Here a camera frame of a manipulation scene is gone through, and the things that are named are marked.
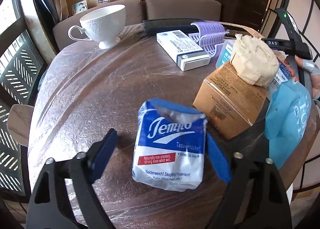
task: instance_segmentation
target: sofa back cushion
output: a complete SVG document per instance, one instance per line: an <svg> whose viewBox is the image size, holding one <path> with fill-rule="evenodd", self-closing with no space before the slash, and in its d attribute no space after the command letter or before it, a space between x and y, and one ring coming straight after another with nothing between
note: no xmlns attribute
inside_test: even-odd
<svg viewBox="0 0 320 229"><path fill-rule="evenodd" d="M105 6L110 6L114 4L123 4L125 5L125 12L126 12L126 20L125 20L125 25L133 25L133 24L138 24L142 23L143 20L145 19L144 11L143 11L143 6L141 3L141 0L120 0L120 1L115 1L111 3L105 3L99 6L96 6L94 8L91 8L87 11L78 13L76 15L73 15L64 21L58 23L55 25L53 28L53 35L56 40L56 43L59 47L60 50L62 50L64 47L76 42L72 39L69 38L68 36L68 30L71 26L73 25L80 25L80 18L87 13L97 10L99 8L105 7ZM74 30L72 32L72 36L78 39L85 39L87 38L87 35L85 33L81 34L78 30Z"/></svg>
<svg viewBox="0 0 320 229"><path fill-rule="evenodd" d="M147 18L195 18L219 21L221 3L214 0L146 0Z"/></svg>

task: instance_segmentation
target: brown cardboard box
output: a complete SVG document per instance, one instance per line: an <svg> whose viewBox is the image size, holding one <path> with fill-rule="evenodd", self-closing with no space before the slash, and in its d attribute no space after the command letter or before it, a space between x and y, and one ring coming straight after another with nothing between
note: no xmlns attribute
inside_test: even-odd
<svg viewBox="0 0 320 229"><path fill-rule="evenodd" d="M229 140L254 124L266 94L264 87L238 77L227 62L205 78L193 105Z"/></svg>

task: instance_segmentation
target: cup base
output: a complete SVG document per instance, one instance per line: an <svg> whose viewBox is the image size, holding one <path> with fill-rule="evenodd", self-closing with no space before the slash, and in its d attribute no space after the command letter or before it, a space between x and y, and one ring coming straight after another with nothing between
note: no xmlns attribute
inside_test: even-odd
<svg viewBox="0 0 320 229"><path fill-rule="evenodd" d="M120 42L120 38L116 37L112 41L103 41L99 43L99 48L102 50L108 50L114 46L116 46Z"/></svg>

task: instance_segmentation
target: cardboard box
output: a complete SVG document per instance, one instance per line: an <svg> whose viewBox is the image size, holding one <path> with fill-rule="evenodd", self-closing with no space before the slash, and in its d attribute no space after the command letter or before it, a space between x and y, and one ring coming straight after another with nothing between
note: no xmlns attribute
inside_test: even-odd
<svg viewBox="0 0 320 229"><path fill-rule="evenodd" d="M254 124L267 92L243 81L226 62L205 78L193 105L229 140Z"/></svg>
<svg viewBox="0 0 320 229"><path fill-rule="evenodd" d="M182 71L210 62L210 55L180 30L157 33L157 42Z"/></svg>

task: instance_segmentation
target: brown table surface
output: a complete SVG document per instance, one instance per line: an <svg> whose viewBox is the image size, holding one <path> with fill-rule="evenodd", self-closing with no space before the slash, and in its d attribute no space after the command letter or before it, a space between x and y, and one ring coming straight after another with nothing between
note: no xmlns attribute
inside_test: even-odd
<svg viewBox="0 0 320 229"><path fill-rule="evenodd" d="M156 38L145 35L142 25L126 27L120 37L121 43L109 51L100 50L95 42L73 43L51 63L31 123L31 188L47 158L61 161L86 152L113 127L118 145L93 187L116 228L204 228L226 188L207 158L202 183L185 192L137 183L131 168L142 103L160 97L191 106L202 80L215 70L216 59L182 72ZM286 188L303 165L319 127L313 107L303 140L280 170ZM67 188L76 218L83 221L71 181Z"/></svg>

